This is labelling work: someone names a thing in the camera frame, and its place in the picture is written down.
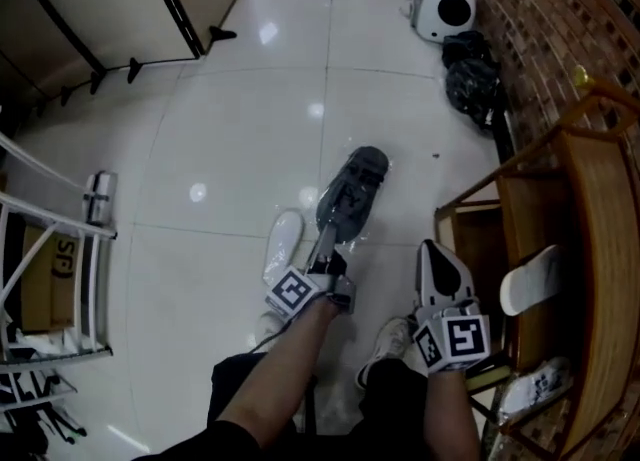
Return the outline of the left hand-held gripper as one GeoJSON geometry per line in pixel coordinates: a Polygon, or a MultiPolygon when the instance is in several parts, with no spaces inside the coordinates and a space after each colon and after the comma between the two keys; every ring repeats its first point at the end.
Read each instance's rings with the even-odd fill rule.
{"type": "Polygon", "coordinates": [[[269,288],[267,304],[285,320],[293,320],[313,300],[325,297],[342,312],[355,308],[356,284],[346,276],[347,263],[336,250],[339,229],[327,223],[303,270],[289,266],[269,288]]]}

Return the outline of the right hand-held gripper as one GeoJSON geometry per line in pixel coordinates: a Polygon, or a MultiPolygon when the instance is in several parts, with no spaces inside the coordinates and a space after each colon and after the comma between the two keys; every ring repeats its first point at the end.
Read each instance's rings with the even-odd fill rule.
{"type": "Polygon", "coordinates": [[[471,272],[453,251],[423,241],[416,288],[413,340],[430,374],[464,371],[490,355],[489,317],[481,313],[471,272]]]}

